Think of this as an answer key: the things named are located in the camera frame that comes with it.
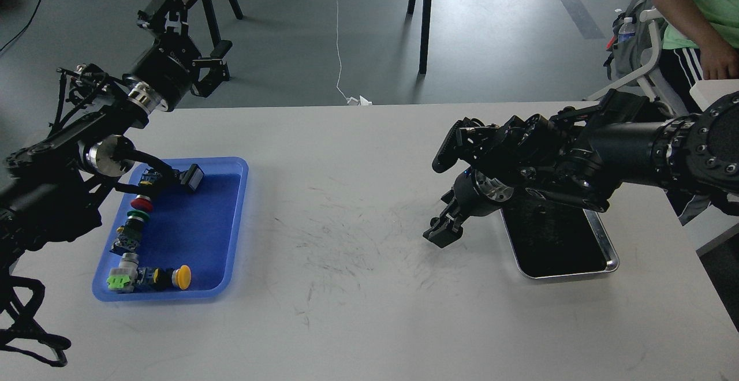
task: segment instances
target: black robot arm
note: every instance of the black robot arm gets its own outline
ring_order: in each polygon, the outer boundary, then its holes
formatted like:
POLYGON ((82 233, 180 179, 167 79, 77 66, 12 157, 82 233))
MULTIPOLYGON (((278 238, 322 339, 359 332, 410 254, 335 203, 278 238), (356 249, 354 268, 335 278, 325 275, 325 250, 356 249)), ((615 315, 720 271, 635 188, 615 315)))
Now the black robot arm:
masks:
POLYGON ((98 207, 111 190, 158 192, 155 186, 118 183, 134 162, 148 163, 161 173, 161 186, 180 179, 179 171, 135 149, 124 133, 131 127, 144 128, 155 109, 174 110, 187 91, 208 96, 229 79, 223 58, 230 42, 221 41, 203 57, 188 36, 187 11, 196 1, 152 0, 139 11, 138 26, 155 41, 121 79, 95 65, 59 69, 59 105, 48 138, 5 159, 12 180, 0 190, 0 312, 7 312, 14 323, 0 329, 0 350, 21 352, 52 366, 66 365, 69 340, 46 333, 34 320, 44 297, 43 284, 11 275, 14 264, 26 251, 39 250, 50 241, 74 241, 100 226, 98 207), (203 69, 208 73, 200 77, 203 69), (65 97, 73 107, 62 116, 65 97), (66 125, 98 98, 110 104, 66 125), (91 176, 85 180, 82 173, 91 176), (31 290, 29 302, 19 300, 16 288, 31 290), (35 339, 50 347, 56 359, 9 346, 14 339, 35 339))
POLYGON ((568 107, 549 119, 457 121, 432 168, 441 173, 457 160, 470 166, 423 236, 443 248, 462 236, 467 218, 495 212, 515 192, 605 212, 623 182, 709 195, 723 212, 739 215, 727 200, 739 193, 739 92, 702 114, 668 121, 650 121, 651 108, 645 97, 610 91, 593 107, 568 107))

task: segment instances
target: green connector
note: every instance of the green connector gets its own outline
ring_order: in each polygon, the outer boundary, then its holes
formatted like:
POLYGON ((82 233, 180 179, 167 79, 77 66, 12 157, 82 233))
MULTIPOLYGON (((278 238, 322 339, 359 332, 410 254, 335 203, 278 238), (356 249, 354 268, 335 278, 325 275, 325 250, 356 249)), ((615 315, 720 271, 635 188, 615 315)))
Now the green connector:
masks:
POLYGON ((131 278, 126 275, 108 276, 106 282, 108 282, 109 290, 119 290, 126 288, 131 283, 131 278))

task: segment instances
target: chair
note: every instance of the chair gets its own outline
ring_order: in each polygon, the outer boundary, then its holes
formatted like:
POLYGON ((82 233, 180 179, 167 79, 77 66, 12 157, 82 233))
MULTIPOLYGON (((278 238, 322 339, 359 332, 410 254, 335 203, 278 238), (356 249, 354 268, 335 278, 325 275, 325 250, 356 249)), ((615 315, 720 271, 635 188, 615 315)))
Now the chair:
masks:
POLYGON ((599 89, 593 94, 588 95, 583 100, 597 100, 603 97, 608 89, 619 89, 620 87, 630 84, 632 81, 641 87, 644 94, 649 97, 653 102, 660 100, 665 103, 668 108, 665 109, 670 113, 670 116, 687 115, 688 110, 685 108, 682 100, 672 89, 670 84, 667 83, 665 77, 662 76, 658 67, 659 57, 662 53, 662 34, 658 21, 664 17, 659 10, 652 8, 650 10, 643 10, 639 14, 639 21, 642 23, 648 23, 647 28, 649 30, 650 41, 652 47, 647 48, 641 53, 641 67, 637 68, 631 73, 622 76, 617 81, 608 84, 606 87, 599 89))

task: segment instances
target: white stripe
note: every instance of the white stripe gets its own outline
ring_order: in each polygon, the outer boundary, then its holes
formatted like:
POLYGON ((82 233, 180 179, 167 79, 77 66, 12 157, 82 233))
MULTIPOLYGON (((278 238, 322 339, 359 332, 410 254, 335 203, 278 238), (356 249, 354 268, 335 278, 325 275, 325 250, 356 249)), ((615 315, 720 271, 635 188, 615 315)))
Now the white stripe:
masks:
POLYGON ((695 70, 697 70, 697 73, 700 76, 700 79, 703 79, 703 67, 700 66, 700 60, 697 58, 697 53, 695 53, 695 49, 691 47, 691 55, 693 57, 693 64, 695 65, 695 70))
POLYGON ((692 65, 691 53, 688 52, 688 49, 689 48, 687 47, 683 48, 683 55, 685 55, 685 62, 688 63, 688 68, 691 69, 691 74, 693 75, 694 81, 691 82, 691 86, 693 86, 693 84, 695 84, 695 81, 699 80, 699 77, 697 76, 697 73, 695 73, 695 68, 693 67, 694 65, 692 65))
POLYGON ((680 55, 678 55, 678 50, 673 49, 673 53, 675 53, 675 56, 678 57, 678 63, 680 64, 680 67, 683 69, 683 73, 685 74, 685 80, 688 81, 688 84, 691 83, 691 76, 688 75, 687 71, 685 70, 685 66, 683 65, 682 60, 680 60, 680 55))

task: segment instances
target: metal tray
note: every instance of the metal tray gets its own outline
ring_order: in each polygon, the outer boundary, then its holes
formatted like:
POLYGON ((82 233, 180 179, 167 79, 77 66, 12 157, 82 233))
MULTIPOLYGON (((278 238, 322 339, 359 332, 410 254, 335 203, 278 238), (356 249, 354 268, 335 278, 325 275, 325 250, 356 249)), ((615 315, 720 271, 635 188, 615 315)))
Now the metal tray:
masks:
POLYGON ((618 268, 618 255, 596 212, 528 197, 509 202, 503 222, 526 277, 570 278, 618 268))

